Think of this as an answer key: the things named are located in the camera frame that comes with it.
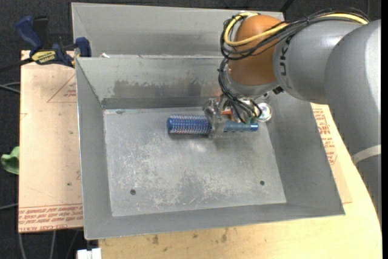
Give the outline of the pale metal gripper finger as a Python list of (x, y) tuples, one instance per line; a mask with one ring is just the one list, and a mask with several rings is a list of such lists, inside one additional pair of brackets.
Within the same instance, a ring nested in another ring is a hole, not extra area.
[(203, 112), (208, 122), (220, 122), (222, 120), (220, 100), (209, 98), (203, 105)]
[(218, 138), (224, 133), (224, 121), (213, 120), (211, 126), (209, 138)]

